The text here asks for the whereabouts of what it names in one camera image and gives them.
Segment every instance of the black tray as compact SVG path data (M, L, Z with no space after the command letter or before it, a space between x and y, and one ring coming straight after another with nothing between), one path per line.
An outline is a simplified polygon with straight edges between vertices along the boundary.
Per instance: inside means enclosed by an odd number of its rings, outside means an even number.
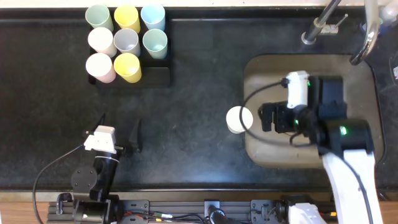
M117 33L117 31L121 30L119 24L114 20L114 11L116 8L109 8L109 12L112 17L113 21L113 35ZM164 59L153 59L144 44L142 44L142 38L144 34L148 31L147 26L141 19L141 9L138 10L139 21L141 30L138 33L139 44L141 48L141 54L138 56L142 77L136 83L129 83L125 81L122 77L116 74L116 78L111 83L103 83L98 81L95 77L88 74L88 82L92 85L96 85L100 88L165 88L170 85L170 60L171 60L171 41L170 41L170 22L167 19L166 15L166 25L164 32L167 35L167 56ZM90 55L95 54L96 51L90 47ZM115 56L113 56L112 63L114 62L115 58L120 55L121 52L118 50Z

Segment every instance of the faucet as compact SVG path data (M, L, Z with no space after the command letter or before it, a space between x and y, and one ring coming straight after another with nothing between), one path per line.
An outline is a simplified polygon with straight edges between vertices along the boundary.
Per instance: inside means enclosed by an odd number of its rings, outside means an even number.
M325 30L326 21L329 19L331 13L336 9L341 0L331 0L329 5L323 10L318 18L315 18L308 32L304 32L301 36L301 40L304 44L314 44L317 35L323 34ZM377 0L364 0L365 12L366 12L366 35L363 46L350 58L349 62L352 65L357 65L363 61L372 51L374 44L376 43L377 35L379 34L379 11ZM338 32L338 26L347 17L347 15L335 26L329 26L328 34L336 34Z

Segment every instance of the sink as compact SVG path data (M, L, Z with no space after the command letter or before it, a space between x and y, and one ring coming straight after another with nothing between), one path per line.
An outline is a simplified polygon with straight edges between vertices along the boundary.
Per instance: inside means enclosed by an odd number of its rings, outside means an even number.
M349 63L350 55L261 55L253 58L244 69L244 97L258 88L279 81L289 72L305 70L310 75L342 76L344 99L348 105L349 118L362 118L368 121L373 137L376 160L384 152L381 120L372 69L366 62L357 66ZM248 134L245 146L249 157L264 167L277 168L321 168L322 161L315 146L294 148L289 146L289 135L274 131L264 132L257 115L263 103L287 100L287 89L276 86L254 96L246 105L254 117L250 130L264 139L286 142L286 146L260 142ZM299 136L296 144L308 142Z

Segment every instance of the yellow cup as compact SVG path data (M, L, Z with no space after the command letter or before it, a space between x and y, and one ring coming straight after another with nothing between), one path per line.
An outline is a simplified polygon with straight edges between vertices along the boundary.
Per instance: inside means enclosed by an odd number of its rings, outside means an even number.
M141 79L141 67L137 56L124 53L119 55L113 63L114 70L129 83L136 83Z
M138 11L132 5L119 6L114 12L114 20L123 29L133 29L137 32L137 34L141 30L141 27L139 25Z

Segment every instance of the green light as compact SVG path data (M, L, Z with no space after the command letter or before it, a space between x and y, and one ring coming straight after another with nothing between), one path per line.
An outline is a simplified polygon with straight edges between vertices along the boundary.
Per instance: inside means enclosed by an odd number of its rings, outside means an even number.
M340 126L340 134L341 135L346 135L347 134L347 129L344 126Z

